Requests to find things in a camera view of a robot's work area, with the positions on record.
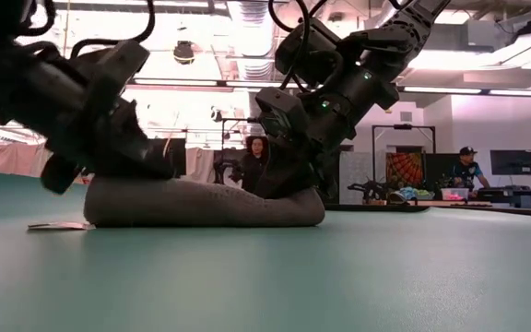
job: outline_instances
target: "person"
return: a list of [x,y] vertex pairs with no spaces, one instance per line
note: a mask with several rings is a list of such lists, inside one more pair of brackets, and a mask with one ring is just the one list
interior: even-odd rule
[[475,176],[478,181],[485,188],[489,188],[489,181],[483,171],[475,162],[475,155],[477,152],[471,147],[464,147],[460,149],[460,159],[452,168],[452,177],[454,178],[454,186],[459,188],[468,188],[471,192],[475,188]]
[[230,178],[235,182],[242,179],[241,188],[253,193],[267,163],[267,140],[261,136],[249,136],[246,145],[247,153],[242,157],[239,169]]

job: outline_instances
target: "gray cloth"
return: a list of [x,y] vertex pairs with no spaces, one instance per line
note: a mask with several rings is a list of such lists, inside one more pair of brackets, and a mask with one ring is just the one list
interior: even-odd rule
[[84,215],[97,227],[304,227],[325,207],[314,189],[263,199],[222,184],[96,177]]

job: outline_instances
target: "colorful painting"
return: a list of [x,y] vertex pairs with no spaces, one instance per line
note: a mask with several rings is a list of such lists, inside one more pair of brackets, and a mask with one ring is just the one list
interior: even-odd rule
[[418,188],[423,181],[420,153],[387,153],[386,181],[392,188]]

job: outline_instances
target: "green table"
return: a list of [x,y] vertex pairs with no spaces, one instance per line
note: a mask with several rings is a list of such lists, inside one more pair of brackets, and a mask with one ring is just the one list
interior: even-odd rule
[[531,217],[26,232],[78,219],[84,194],[0,175],[0,331],[531,332]]

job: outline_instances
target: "baseball cap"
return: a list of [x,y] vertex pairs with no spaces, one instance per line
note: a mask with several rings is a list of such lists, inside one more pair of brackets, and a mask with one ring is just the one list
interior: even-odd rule
[[477,152],[471,147],[463,147],[460,149],[461,156],[469,156],[471,154],[477,154]]

